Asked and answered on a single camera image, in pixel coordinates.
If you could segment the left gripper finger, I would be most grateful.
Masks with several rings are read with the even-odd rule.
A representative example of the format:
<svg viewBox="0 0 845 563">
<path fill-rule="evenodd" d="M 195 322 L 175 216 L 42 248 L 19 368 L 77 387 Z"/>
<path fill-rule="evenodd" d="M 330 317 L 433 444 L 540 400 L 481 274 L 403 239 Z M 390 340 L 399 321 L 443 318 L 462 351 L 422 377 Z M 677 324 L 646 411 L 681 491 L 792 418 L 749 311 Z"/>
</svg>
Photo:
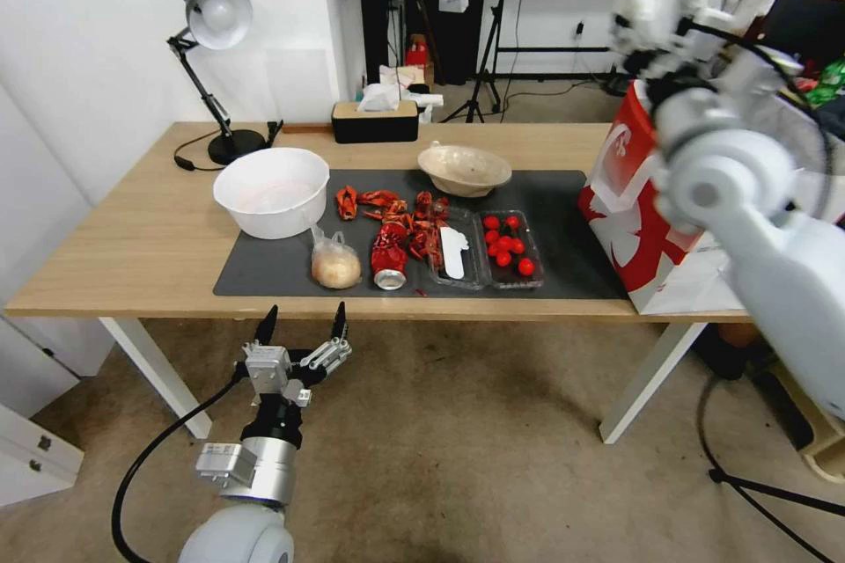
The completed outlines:
<svg viewBox="0 0 845 563">
<path fill-rule="evenodd" d="M 311 371 L 323 369 L 325 372 L 334 372 L 338 369 L 352 354 L 348 329 L 346 306 L 344 302 L 340 302 L 334 316 L 330 336 L 310 354 L 306 355 L 300 361 L 300 366 Z"/>
<path fill-rule="evenodd" d="M 276 328 L 277 315 L 278 306 L 274 304 L 270 308 L 264 319 L 262 319 L 256 327 L 253 340 L 251 342 L 247 342 L 243 346 L 243 350 L 246 356 L 249 356 L 255 353 L 256 351 L 260 351 L 270 345 L 273 333 Z"/>
</svg>

